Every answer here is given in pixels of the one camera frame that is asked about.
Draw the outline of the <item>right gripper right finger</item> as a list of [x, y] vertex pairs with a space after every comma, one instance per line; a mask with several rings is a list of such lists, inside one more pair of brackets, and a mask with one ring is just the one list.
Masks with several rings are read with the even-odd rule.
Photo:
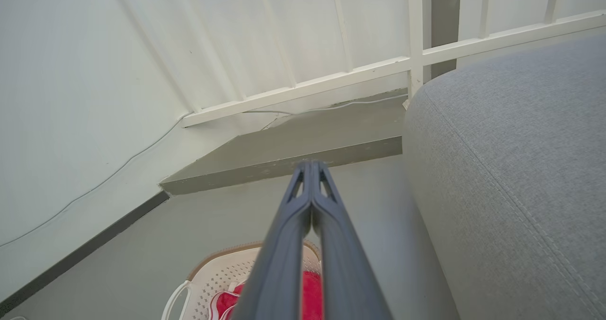
[[391, 320], [392, 313], [331, 173], [311, 164], [312, 227], [321, 240], [325, 320]]

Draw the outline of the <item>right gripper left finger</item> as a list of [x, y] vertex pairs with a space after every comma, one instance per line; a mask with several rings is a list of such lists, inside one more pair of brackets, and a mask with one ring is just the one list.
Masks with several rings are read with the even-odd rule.
[[311, 163], [299, 163], [234, 307], [232, 320], [301, 318], [303, 241], [311, 223], [311, 178]]

